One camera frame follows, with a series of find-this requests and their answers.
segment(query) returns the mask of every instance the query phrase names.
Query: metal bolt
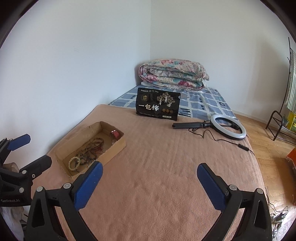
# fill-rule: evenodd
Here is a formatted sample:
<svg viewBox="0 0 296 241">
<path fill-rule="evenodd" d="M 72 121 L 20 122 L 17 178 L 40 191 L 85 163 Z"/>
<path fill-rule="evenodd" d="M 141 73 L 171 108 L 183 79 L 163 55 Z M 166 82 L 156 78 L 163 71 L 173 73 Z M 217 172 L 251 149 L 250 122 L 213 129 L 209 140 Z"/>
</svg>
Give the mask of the metal bolt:
<svg viewBox="0 0 296 241">
<path fill-rule="evenodd" d="M 229 186 L 229 189 L 232 190 L 232 191 L 236 191 L 237 190 L 237 187 L 235 185 L 231 184 Z"/>
<path fill-rule="evenodd" d="M 261 188 L 257 188 L 257 193 L 263 194 L 263 190 Z"/>
<path fill-rule="evenodd" d="M 65 183 L 65 184 L 63 185 L 63 187 L 64 187 L 65 189 L 68 189 L 68 188 L 71 187 L 71 183 Z"/>
<path fill-rule="evenodd" d="M 41 192 L 42 190 L 43 190 L 43 187 L 41 187 L 41 186 L 37 187 L 37 189 L 36 189 L 37 192 Z"/>
</svg>

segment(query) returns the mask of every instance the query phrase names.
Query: white wall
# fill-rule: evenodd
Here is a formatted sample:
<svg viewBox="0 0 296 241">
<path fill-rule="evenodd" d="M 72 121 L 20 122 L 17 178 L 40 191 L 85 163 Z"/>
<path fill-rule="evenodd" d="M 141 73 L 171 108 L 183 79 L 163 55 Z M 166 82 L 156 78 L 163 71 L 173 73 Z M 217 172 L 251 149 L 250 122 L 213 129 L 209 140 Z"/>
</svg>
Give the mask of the white wall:
<svg viewBox="0 0 296 241">
<path fill-rule="evenodd" d="M 288 37 L 259 0 L 152 0 L 150 58 L 200 62 L 230 107 L 268 121 L 289 75 Z"/>
<path fill-rule="evenodd" d="M 150 59 L 150 0 L 39 0 L 0 49 L 0 139 L 28 133 L 7 162 L 44 155 L 96 105 L 136 86 Z"/>
</svg>

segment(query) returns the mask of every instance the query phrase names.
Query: folded quilt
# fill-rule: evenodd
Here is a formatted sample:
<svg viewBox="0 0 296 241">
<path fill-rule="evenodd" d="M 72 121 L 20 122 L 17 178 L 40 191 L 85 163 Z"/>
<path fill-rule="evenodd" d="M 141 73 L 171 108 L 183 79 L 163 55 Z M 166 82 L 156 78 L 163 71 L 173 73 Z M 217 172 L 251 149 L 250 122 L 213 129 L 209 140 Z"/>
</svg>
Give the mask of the folded quilt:
<svg viewBox="0 0 296 241">
<path fill-rule="evenodd" d="M 197 62 L 181 59 L 155 59 L 139 69 L 142 85 L 200 91 L 209 80 L 205 68 Z"/>
</svg>

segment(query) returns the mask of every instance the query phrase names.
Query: black package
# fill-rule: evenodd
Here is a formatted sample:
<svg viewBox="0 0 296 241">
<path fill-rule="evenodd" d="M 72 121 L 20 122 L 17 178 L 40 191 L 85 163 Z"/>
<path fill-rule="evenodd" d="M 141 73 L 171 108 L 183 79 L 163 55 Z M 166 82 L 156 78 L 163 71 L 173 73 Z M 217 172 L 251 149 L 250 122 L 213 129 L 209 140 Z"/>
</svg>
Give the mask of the black package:
<svg viewBox="0 0 296 241">
<path fill-rule="evenodd" d="M 138 88 L 137 114 L 176 121 L 180 97 L 181 94 L 176 92 Z"/>
</svg>

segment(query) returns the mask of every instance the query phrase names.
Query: metal rack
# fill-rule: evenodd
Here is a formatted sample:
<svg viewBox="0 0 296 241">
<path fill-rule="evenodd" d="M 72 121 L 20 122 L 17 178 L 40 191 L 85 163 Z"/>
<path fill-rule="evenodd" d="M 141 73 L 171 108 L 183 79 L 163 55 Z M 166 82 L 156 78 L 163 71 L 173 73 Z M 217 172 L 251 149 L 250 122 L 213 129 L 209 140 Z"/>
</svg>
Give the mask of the metal rack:
<svg viewBox="0 0 296 241">
<path fill-rule="evenodd" d="M 292 143 L 292 144 L 296 144 L 296 133 L 289 130 L 287 127 L 284 126 L 284 119 L 283 116 L 281 114 L 281 111 L 283 110 L 283 106 L 284 106 L 284 102 L 286 100 L 286 96 L 287 96 L 287 92 L 288 92 L 288 87 L 289 87 L 289 80 L 290 80 L 290 75 L 291 75 L 291 55 L 292 55 L 292 49 L 291 49 L 291 43 L 290 43 L 290 38 L 288 38 L 289 40 L 289 49 L 290 49 L 290 58 L 288 58 L 289 63 L 290 63 L 290 67 L 289 67 L 289 77 L 288 77 L 288 83 L 287 83 L 287 88 L 286 88 L 286 92 L 285 92 L 285 97 L 283 100 L 283 103 L 281 105 L 280 111 L 274 110 L 270 116 L 270 119 L 267 123 L 267 126 L 265 129 L 269 129 L 271 134 L 273 135 L 273 141 L 276 140 L 276 138 L 279 138 L 281 140 L 284 140 L 286 142 Z M 274 120 L 276 122 L 276 124 L 279 126 L 278 129 L 274 129 L 273 127 L 270 127 L 270 122 L 271 120 Z M 282 132 L 282 129 L 284 129 L 285 131 L 287 131 L 288 133 L 291 133 L 292 135 L 288 135 L 287 133 Z"/>
</svg>

